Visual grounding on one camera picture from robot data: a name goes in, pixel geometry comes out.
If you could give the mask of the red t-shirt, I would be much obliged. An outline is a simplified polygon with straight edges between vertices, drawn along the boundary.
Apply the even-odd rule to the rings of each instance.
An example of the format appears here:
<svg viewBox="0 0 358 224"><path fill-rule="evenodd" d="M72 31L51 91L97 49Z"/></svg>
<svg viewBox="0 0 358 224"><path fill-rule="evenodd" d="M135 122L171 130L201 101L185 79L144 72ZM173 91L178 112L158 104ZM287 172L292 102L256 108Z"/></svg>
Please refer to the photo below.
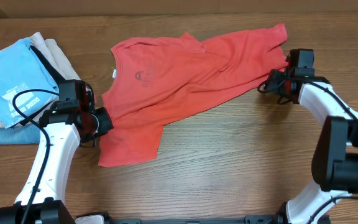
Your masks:
<svg viewBox="0 0 358 224"><path fill-rule="evenodd" d="M113 129L100 140L100 166L155 159L167 124L236 98L283 69L286 40L285 26L277 24L204 41L185 33L116 44L116 76L102 95Z"/></svg>

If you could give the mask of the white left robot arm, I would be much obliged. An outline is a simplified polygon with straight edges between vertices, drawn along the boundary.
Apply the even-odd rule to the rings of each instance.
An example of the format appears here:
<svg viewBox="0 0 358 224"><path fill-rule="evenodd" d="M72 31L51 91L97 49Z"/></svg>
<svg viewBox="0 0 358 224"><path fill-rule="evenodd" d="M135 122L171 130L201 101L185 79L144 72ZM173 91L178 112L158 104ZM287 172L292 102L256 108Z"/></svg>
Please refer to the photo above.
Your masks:
<svg viewBox="0 0 358 224"><path fill-rule="evenodd" d="M0 208L0 224L112 223L107 212L73 218L65 206L68 174L80 134L74 124L52 123L40 138L27 183L10 207Z"/></svg>

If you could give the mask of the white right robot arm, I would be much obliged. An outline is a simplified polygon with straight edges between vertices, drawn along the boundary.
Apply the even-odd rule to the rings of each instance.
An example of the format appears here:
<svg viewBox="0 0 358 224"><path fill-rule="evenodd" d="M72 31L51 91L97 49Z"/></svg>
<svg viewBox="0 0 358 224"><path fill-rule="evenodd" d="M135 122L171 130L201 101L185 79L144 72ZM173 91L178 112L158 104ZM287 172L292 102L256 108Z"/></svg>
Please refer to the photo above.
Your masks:
<svg viewBox="0 0 358 224"><path fill-rule="evenodd" d="M312 181L276 215L247 216L247 223L329 223L327 212L342 200L358 200L358 113L323 77L272 70L258 87L306 108L322 127L313 155Z"/></svg>

